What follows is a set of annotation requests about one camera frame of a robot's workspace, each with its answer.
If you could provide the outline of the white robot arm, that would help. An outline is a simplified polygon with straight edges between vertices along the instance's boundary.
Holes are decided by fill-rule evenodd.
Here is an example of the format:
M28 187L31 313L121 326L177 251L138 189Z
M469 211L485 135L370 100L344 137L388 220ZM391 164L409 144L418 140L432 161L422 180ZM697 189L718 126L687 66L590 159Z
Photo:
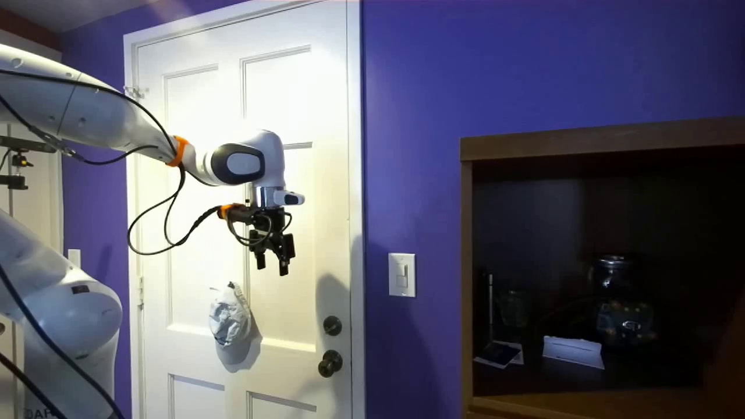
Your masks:
M254 257L296 257L284 185L283 140L256 130L242 142L201 150L172 135L138 100L59 60L0 48L0 105L42 144L74 159L85 144L117 159L149 156L206 187L253 189L239 206L218 206L227 226L247 226L240 242ZM26 419L123 419L114 404L114 360L123 308L120 297L14 218L2 220L2 314L24 331Z

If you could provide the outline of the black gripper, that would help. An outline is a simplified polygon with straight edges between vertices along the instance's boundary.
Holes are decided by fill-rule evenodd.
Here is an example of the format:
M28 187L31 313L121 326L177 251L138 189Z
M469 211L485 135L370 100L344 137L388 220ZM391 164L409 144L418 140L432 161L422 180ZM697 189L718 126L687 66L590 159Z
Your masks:
M280 277L289 276L292 262L296 260L294 235L287 234L294 218L284 207L256 207L256 206L230 206L228 226L246 225L247 235L240 242L247 246L256 260L256 268L266 268L266 250L280 251Z

